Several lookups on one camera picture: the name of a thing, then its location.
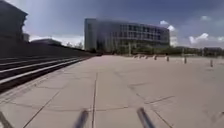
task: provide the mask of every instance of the sky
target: sky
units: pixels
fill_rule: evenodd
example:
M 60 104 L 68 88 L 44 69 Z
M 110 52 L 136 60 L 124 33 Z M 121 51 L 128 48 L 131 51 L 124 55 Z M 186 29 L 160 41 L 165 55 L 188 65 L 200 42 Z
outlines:
M 84 41 L 84 19 L 163 26 L 173 46 L 224 48 L 224 0 L 6 0 L 27 12 L 32 39 Z

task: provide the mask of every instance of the low wall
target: low wall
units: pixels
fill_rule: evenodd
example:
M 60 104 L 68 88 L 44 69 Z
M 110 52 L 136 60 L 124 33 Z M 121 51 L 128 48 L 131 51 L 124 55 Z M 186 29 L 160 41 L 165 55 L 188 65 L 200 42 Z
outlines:
M 46 44 L 0 42 L 0 58 L 30 56 L 91 56 L 90 53 L 62 46 Z

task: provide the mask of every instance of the concrete step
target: concrete step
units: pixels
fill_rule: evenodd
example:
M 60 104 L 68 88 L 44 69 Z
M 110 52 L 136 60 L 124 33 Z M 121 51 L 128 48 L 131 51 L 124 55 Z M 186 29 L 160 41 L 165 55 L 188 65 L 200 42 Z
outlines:
M 16 62 L 10 62 L 10 63 L 2 63 L 0 64 L 0 70 L 6 70 L 10 68 L 16 68 L 16 67 L 22 67 L 27 66 L 31 64 L 37 64 L 41 62 L 47 62 L 47 61 L 53 61 L 53 60 L 61 60 L 66 59 L 65 57 L 57 57 L 57 58 L 41 58 L 41 59 L 30 59 L 30 60 L 23 60 L 23 61 L 16 61 Z
M 75 60 L 70 60 L 70 61 L 66 61 L 66 62 L 62 62 L 53 66 L 48 66 L 45 68 L 41 68 L 41 69 L 37 69 L 37 70 L 33 70 L 30 72 L 26 72 L 23 74 L 19 74 L 16 76 L 12 76 L 3 80 L 0 80 L 0 93 L 5 92 L 11 88 L 14 88 L 16 86 L 19 86 L 25 82 L 28 82 L 30 80 L 33 80 L 37 77 L 40 77 L 42 75 L 45 75 L 47 73 L 50 73 L 52 71 L 61 69 L 63 67 L 69 66 L 71 64 L 83 61 L 85 59 L 88 58 L 82 58 L 82 59 L 75 59 Z
M 49 56 L 0 58 L 0 64 L 3 64 L 3 63 L 11 63 L 11 62 L 17 62 L 17 61 L 25 61 L 25 60 L 31 60 L 31 59 L 44 59 L 44 58 L 49 58 Z
M 49 61 L 49 62 L 44 62 L 44 63 L 38 63 L 38 64 L 32 64 L 32 65 L 28 65 L 28 66 L 22 66 L 22 67 L 2 70 L 2 71 L 0 71 L 0 80 L 5 79 L 7 77 L 12 77 L 12 76 L 19 75 L 19 74 L 22 74 L 25 72 L 29 72 L 32 70 L 52 66 L 55 64 L 59 64 L 59 63 L 63 63 L 63 62 L 71 61 L 71 60 L 76 60 L 76 58 Z

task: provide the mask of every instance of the paved plaza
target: paved plaza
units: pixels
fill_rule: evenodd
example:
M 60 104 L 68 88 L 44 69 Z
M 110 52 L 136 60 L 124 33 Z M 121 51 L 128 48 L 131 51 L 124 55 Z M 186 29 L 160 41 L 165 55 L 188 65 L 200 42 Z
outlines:
M 93 57 L 0 95 L 14 128 L 224 128 L 224 60 Z

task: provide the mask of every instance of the building facade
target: building facade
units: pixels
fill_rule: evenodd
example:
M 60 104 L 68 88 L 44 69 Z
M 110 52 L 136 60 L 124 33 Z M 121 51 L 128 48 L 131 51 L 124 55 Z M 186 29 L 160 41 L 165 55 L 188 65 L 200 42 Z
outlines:
M 0 43 L 22 42 L 22 27 L 27 14 L 15 6 L 0 0 Z
M 120 48 L 167 47 L 170 32 L 166 28 L 98 19 L 85 19 L 85 50 L 113 52 Z

